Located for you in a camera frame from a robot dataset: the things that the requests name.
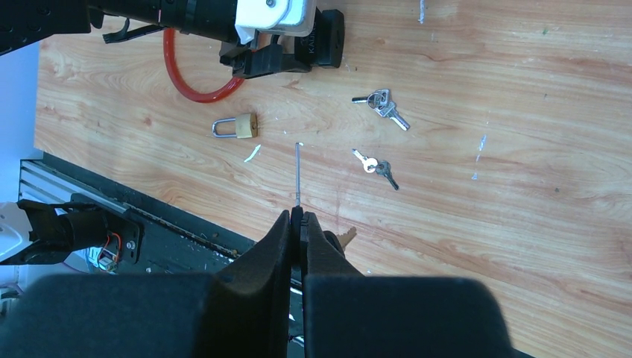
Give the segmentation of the red cable lock black body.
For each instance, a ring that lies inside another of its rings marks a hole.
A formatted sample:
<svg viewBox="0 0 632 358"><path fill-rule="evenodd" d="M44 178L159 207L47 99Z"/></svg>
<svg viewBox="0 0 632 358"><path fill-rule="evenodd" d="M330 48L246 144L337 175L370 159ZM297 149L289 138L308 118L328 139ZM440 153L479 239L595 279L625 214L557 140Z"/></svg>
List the red cable lock black body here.
<svg viewBox="0 0 632 358"><path fill-rule="evenodd" d="M232 77L211 92L198 92L189 86L177 66L175 30L168 28L162 37L162 53L168 76L176 90L190 101L207 104L233 94L247 79L278 73L309 73L315 67L337 69L341 66L345 41L344 14L337 10L316 10L312 31L305 37L292 37L294 46L286 51L279 34L270 35L270 42L257 50L245 49L235 57L227 52L221 62L232 68Z"/></svg>

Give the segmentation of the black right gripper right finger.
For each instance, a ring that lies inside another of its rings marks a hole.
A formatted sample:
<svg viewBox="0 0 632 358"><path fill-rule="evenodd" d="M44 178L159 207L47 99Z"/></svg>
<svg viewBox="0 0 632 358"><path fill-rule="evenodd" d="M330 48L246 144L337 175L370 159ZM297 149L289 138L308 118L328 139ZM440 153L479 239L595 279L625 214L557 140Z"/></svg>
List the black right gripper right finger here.
<svg viewBox="0 0 632 358"><path fill-rule="evenodd" d="M367 276L301 221L308 357L514 357L498 302L464 277Z"/></svg>

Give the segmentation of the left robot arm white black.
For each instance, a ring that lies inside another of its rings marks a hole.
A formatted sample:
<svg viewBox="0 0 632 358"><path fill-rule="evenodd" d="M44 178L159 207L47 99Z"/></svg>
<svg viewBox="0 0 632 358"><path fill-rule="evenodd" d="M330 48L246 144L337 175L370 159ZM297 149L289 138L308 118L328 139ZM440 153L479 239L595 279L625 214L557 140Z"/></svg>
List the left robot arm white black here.
<svg viewBox="0 0 632 358"><path fill-rule="evenodd" d="M124 25L103 36L107 44L175 30L220 41L220 61L237 78L306 73L310 62L278 38L307 37L319 15L315 1L2 1L1 54L55 34L88 34L117 16Z"/></svg>

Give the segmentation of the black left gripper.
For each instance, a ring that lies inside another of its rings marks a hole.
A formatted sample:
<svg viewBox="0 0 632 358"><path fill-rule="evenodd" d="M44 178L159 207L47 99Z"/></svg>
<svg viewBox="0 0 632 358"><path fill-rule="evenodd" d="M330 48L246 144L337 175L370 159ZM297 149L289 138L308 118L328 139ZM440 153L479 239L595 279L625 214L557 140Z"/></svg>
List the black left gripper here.
<svg viewBox="0 0 632 358"><path fill-rule="evenodd" d="M279 73L309 73L312 66L297 59L294 53L285 53L279 42L281 36L271 35L269 42L255 50L251 43L221 43L220 63L232 69L238 79L254 79Z"/></svg>

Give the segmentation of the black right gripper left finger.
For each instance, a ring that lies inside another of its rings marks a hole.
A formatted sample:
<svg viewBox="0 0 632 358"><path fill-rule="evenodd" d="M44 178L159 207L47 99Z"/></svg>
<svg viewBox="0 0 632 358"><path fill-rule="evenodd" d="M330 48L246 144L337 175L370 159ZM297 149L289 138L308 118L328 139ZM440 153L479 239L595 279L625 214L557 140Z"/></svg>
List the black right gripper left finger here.
<svg viewBox="0 0 632 358"><path fill-rule="evenodd" d="M60 274L20 298L3 357L284 357L290 214L217 273Z"/></svg>

